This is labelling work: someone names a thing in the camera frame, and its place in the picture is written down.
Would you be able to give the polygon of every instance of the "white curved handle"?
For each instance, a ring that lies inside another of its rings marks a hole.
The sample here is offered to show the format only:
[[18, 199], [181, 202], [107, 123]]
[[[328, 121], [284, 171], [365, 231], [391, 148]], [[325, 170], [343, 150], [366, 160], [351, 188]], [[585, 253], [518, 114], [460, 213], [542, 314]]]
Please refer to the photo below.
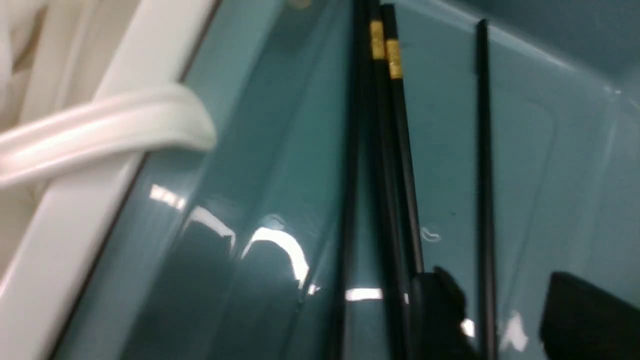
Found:
[[48, 179], [125, 151], [216, 142], [198, 97], [173, 84], [71, 108], [0, 133], [0, 189]]

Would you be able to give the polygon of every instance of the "gold band on chopstick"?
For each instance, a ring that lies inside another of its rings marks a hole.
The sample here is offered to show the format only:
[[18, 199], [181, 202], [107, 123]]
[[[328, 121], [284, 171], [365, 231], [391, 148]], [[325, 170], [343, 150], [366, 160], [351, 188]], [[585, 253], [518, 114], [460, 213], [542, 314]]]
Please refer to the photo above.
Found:
[[389, 74], [392, 79], [402, 79], [402, 60], [400, 59], [400, 46], [398, 39], [387, 40], [387, 61], [389, 61]]
[[382, 29], [382, 21], [371, 21], [369, 29], [371, 30], [371, 56], [373, 57], [373, 60], [384, 60], [385, 33]]

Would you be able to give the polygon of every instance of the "teal plastic surface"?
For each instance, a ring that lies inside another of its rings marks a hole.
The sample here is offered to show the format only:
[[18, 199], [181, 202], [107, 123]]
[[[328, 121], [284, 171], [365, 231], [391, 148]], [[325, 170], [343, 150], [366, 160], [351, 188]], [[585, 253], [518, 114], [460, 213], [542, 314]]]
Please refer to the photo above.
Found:
[[[551, 271], [640, 306], [640, 8], [467, 3], [480, 10], [397, 6], [424, 261], [465, 290], [472, 336], [474, 24], [489, 16], [500, 358], [543, 359]], [[222, 2], [186, 78], [220, 143], [148, 157], [55, 359], [324, 358], [349, 21], [348, 1]], [[366, 164], [351, 348], [391, 359]]]

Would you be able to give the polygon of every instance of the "white frame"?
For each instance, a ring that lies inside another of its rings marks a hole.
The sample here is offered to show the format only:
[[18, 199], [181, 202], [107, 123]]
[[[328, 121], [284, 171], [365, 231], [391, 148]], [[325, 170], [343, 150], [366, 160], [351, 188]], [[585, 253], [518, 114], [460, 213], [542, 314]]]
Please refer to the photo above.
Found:
[[[216, 2], [141, 0], [95, 99], [178, 81]], [[50, 184], [0, 283], [3, 359], [49, 355], [142, 156]]]

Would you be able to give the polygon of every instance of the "black chopstick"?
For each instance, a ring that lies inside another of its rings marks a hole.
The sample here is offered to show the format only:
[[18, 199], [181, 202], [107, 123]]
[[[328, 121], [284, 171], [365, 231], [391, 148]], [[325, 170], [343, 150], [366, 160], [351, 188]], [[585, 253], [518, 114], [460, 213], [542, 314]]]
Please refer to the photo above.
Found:
[[391, 93], [394, 135], [396, 138], [396, 154], [399, 181], [397, 183], [400, 197], [400, 219], [403, 235], [408, 237], [407, 261], [410, 277], [424, 272], [422, 262], [422, 244], [420, 242], [420, 224], [418, 221], [418, 205], [415, 196], [415, 180], [413, 178], [413, 160], [411, 143], [409, 140], [409, 125], [404, 103], [404, 81], [398, 32], [396, 23], [396, 8], [392, 4], [381, 7], [382, 22], [385, 28], [385, 47], [389, 67], [389, 88]]
[[410, 340], [409, 284], [403, 265], [403, 245], [398, 228], [396, 208], [396, 176], [392, 138], [392, 108], [390, 101], [389, 71], [385, 56], [384, 30], [378, 0], [368, 0], [369, 36], [371, 61], [373, 62], [374, 94], [371, 104], [375, 104], [377, 131], [373, 131], [373, 153], [377, 156], [381, 237], [385, 249], [385, 273], [387, 303], [394, 337], [394, 359], [412, 359]]
[[497, 359], [495, 306], [495, 224], [493, 218], [493, 163], [489, 38], [486, 19], [476, 26], [477, 72], [477, 229], [479, 242], [480, 354]]

